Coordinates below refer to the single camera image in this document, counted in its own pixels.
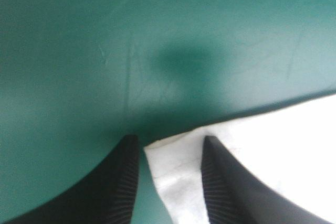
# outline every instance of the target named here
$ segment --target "white paper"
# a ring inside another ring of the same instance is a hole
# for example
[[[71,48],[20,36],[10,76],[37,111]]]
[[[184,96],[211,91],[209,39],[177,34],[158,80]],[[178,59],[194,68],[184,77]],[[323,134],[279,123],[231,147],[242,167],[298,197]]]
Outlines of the white paper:
[[[336,223],[336,95],[197,128],[147,146],[146,156],[173,222],[209,223],[203,197],[203,139],[215,135],[270,188]]]

